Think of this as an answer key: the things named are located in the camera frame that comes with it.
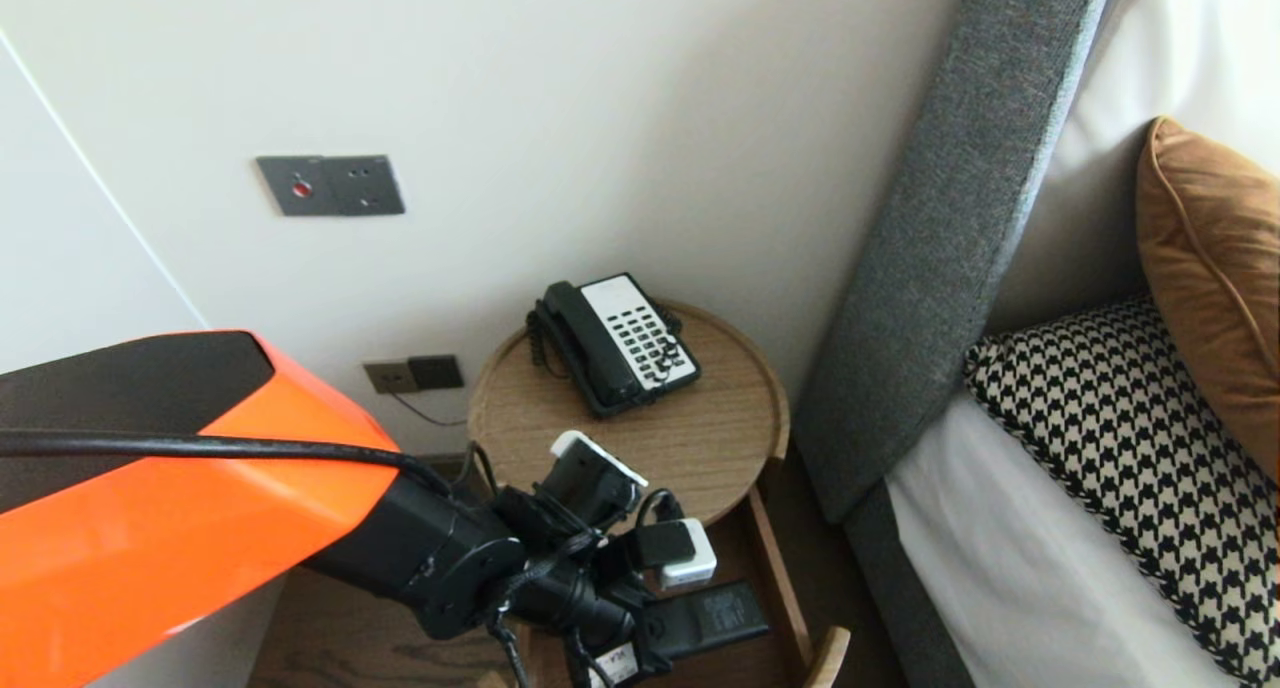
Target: wall socket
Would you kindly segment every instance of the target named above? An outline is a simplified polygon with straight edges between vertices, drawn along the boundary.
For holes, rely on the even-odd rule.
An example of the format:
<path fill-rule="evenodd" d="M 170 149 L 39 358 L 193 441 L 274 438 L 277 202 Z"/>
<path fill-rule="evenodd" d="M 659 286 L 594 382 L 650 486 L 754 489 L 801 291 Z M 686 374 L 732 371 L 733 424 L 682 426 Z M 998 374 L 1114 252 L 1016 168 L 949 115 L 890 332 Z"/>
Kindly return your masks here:
<path fill-rule="evenodd" d="M 371 361 L 365 373 L 374 391 L 416 393 L 462 387 L 458 356 L 416 356 L 406 361 Z"/>
<path fill-rule="evenodd" d="M 404 212 L 385 155 L 262 155 L 262 179 L 284 215 L 393 215 Z"/>

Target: telephone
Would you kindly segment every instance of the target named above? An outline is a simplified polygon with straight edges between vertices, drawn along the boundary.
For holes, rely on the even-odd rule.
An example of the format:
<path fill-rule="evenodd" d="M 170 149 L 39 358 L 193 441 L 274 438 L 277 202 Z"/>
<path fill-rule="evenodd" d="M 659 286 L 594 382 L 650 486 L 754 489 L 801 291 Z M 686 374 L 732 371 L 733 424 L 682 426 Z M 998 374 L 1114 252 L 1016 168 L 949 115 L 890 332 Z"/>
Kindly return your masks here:
<path fill-rule="evenodd" d="M 659 308 L 630 272 L 585 286 L 552 283 L 527 318 L 535 364 L 547 363 L 549 338 L 591 413 L 607 418 L 652 404 L 701 375 L 680 322 Z"/>

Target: white wall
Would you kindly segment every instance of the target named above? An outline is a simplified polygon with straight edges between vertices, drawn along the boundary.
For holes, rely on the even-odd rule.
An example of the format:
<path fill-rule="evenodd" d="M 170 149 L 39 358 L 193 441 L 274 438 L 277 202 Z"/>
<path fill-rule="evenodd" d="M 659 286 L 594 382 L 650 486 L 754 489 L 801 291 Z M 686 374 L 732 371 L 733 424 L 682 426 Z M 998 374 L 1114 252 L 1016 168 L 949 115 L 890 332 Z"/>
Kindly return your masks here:
<path fill-rule="evenodd" d="M 202 327 L 46 110 L 3 32 L 0 275 L 0 373 Z M 278 583 L 266 586 L 93 685 L 243 685 L 278 593 Z M 8 685 L 4 666 L 0 684 Z"/>
<path fill-rule="evenodd" d="M 564 278 L 627 269 L 723 315 L 795 395 L 956 3 L 0 0 L 0 23 L 211 324 L 447 451 L 462 430 L 360 361 L 456 352 L 474 379 Z M 280 217 L 251 159 L 296 152 L 389 153 L 408 214 Z"/>

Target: orange velvet pillow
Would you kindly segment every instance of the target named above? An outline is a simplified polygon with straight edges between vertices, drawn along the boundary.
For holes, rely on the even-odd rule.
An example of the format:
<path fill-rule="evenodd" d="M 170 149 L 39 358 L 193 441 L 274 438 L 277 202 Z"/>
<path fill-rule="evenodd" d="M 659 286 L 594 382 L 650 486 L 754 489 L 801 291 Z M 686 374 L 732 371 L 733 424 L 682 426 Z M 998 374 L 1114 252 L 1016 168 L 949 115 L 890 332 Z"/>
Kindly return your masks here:
<path fill-rule="evenodd" d="M 1196 386 L 1276 480 L 1280 445 L 1280 182 L 1157 118 L 1138 161 L 1138 247 Z"/>

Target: black and white pillow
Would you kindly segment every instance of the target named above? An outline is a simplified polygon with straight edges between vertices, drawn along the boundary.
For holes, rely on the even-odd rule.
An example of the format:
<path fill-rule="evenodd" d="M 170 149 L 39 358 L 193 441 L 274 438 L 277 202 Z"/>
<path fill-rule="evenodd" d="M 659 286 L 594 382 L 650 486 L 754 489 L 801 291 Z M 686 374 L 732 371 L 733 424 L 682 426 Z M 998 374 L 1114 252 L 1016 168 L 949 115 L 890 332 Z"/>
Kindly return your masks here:
<path fill-rule="evenodd" d="M 1276 486 L 1197 391 L 1151 297 L 984 338 L 965 381 L 1221 669 L 1280 682 Z"/>

